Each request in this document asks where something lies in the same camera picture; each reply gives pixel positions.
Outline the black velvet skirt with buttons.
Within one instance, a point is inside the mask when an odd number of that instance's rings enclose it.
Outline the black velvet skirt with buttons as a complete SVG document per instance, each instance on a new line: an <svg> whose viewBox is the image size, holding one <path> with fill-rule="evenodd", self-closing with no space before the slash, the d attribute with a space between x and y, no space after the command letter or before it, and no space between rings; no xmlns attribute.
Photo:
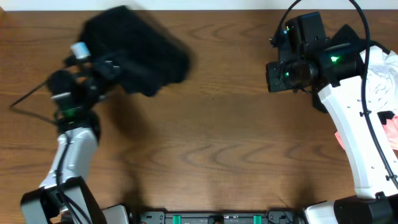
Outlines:
<svg viewBox="0 0 398 224"><path fill-rule="evenodd" d="M79 40L91 54L95 74L128 94L154 96L163 86L184 81L192 66L185 44L126 6L87 20Z"/></svg>

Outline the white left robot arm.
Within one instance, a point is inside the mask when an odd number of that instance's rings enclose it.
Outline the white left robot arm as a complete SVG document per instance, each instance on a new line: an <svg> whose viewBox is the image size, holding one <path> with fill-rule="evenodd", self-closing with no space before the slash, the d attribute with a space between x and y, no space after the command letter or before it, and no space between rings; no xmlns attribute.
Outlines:
<svg viewBox="0 0 398 224"><path fill-rule="evenodd" d="M108 54L82 67L77 74L63 69L45 84L58 109L55 125L58 149L39 188L22 196L21 210L27 223L129 223L124 205L102 209L86 184L92 158L99 146L101 130L92 110L114 85L120 73L118 54Z"/></svg>

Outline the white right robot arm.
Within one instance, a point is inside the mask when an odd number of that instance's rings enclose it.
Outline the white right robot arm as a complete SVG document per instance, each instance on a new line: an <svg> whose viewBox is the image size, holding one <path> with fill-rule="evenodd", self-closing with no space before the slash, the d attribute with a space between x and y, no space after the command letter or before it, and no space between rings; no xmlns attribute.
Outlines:
<svg viewBox="0 0 398 224"><path fill-rule="evenodd" d="M304 209L306 223L396 223L397 157L385 129L397 119L397 55L349 26L334 37L322 21L281 23L266 66L270 92L304 91L328 113L341 137L355 195Z"/></svg>

